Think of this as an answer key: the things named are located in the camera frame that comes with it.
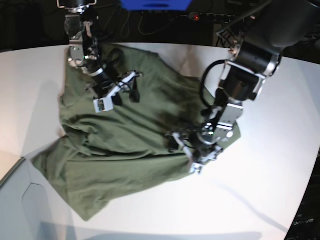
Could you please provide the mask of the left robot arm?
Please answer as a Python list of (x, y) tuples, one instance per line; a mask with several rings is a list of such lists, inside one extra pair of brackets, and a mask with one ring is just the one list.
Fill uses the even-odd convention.
[(183, 150), (192, 163), (214, 161), (231, 140), (243, 102), (255, 100), (278, 70), (284, 49), (298, 43), (320, 19), (317, 0), (263, 0), (217, 31), (221, 36), (248, 20), (229, 57), (210, 64), (200, 80), (203, 122), (171, 132), (168, 150)]

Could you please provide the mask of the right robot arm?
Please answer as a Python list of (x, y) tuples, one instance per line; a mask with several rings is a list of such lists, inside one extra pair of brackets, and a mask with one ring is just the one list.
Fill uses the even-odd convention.
[(86, 89), (93, 95), (93, 104), (99, 113), (109, 111), (114, 106), (122, 106), (120, 93), (128, 93), (129, 99), (138, 103), (140, 94), (137, 78), (142, 74), (135, 70), (126, 73), (117, 71), (116, 66), (125, 59), (124, 52), (119, 48), (113, 49), (103, 57), (99, 16), (92, 9), (96, 4), (95, 0), (56, 2), (59, 9), (67, 11), (64, 29), (69, 40), (68, 63), (93, 80)]

